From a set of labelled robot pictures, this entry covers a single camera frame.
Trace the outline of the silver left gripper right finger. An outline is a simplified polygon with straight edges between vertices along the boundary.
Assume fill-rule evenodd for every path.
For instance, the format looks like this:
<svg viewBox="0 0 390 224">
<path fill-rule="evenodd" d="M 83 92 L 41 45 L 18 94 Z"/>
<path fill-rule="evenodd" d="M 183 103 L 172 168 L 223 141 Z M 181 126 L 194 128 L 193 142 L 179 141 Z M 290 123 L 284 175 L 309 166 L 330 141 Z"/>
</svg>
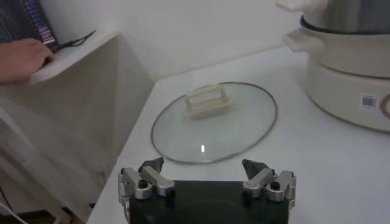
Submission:
<svg viewBox="0 0 390 224">
<path fill-rule="evenodd" d="M 241 161 L 248 180 L 243 182 L 242 196 L 245 203 L 265 196 L 276 203 L 288 201 L 289 210 L 296 205 L 297 179 L 293 171 L 283 170 L 279 174 L 265 163 L 243 159 Z"/>
</svg>

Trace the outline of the bare person hand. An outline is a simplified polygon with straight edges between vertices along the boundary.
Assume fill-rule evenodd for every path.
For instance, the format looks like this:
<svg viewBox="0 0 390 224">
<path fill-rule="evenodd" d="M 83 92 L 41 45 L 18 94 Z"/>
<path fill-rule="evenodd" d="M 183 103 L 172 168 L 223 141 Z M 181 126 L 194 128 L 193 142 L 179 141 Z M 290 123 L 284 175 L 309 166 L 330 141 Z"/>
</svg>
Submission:
<svg viewBox="0 0 390 224">
<path fill-rule="evenodd" d="M 1 43 L 1 85 L 27 83 L 54 54 L 33 38 Z"/>
</svg>

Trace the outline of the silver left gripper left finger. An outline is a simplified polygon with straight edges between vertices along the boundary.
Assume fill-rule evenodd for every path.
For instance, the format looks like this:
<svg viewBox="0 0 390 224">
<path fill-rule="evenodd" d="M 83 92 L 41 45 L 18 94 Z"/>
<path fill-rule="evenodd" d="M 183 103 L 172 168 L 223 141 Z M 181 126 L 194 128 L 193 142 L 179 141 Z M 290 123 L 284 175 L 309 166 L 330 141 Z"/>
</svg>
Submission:
<svg viewBox="0 0 390 224">
<path fill-rule="evenodd" d="M 131 167 L 121 168 L 118 172 L 118 201 L 124 210 L 124 217 L 130 223 L 130 199 L 148 200 L 152 191 L 168 199 L 176 194 L 175 182 L 163 177 L 160 172 L 164 158 L 148 160 L 135 170 Z"/>
</svg>

